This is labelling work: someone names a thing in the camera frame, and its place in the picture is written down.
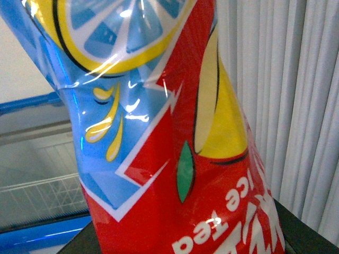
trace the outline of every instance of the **lemon slice graphic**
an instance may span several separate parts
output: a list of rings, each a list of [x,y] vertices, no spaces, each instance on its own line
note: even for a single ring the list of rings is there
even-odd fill
[[[241,111],[218,53],[218,28],[207,44],[200,72],[194,150],[211,159],[229,159],[247,148]]]
[[[116,75],[160,56],[196,0],[54,0],[63,50],[91,74]]]

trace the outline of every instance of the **white curtain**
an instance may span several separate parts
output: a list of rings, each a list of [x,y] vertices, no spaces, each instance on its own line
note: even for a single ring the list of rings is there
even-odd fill
[[[218,0],[218,15],[273,196],[339,247],[339,0]]]

